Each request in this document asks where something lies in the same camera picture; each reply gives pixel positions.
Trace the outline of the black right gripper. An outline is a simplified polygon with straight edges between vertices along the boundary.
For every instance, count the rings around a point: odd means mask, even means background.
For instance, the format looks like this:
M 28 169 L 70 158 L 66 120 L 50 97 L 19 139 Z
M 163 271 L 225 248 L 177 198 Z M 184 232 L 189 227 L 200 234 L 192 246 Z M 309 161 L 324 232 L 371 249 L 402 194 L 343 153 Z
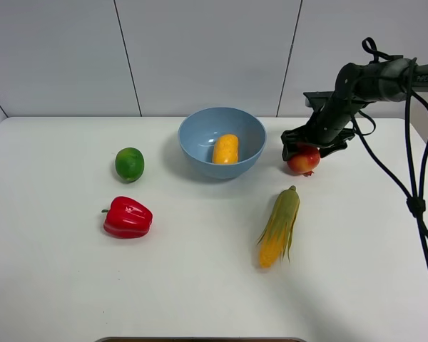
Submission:
M 347 141 L 355 136 L 352 128 L 345 127 L 351 120 L 350 114 L 350 109 L 338 110 L 329 103 L 323 108 L 313 109 L 312 115 L 304 125 L 282 133 L 280 137 L 283 144 L 282 159 L 289 161 L 299 153 L 302 145 L 318 148 L 321 158 L 345 150 Z

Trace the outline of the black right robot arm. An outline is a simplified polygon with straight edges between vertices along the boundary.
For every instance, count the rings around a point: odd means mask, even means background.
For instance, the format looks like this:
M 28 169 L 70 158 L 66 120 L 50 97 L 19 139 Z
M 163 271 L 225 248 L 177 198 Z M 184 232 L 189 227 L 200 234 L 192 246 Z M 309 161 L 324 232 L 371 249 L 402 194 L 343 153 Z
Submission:
M 375 102 L 406 100 L 408 85 L 428 92 L 428 64 L 411 71 L 410 63 L 408 58 L 364 66 L 348 63 L 338 73 L 333 91 L 305 92 L 312 115 L 304 125 L 282 133 L 282 159 L 287 162 L 305 146 L 318 148 L 321 158 L 344 150 L 355 137 L 346 125 L 363 108 Z

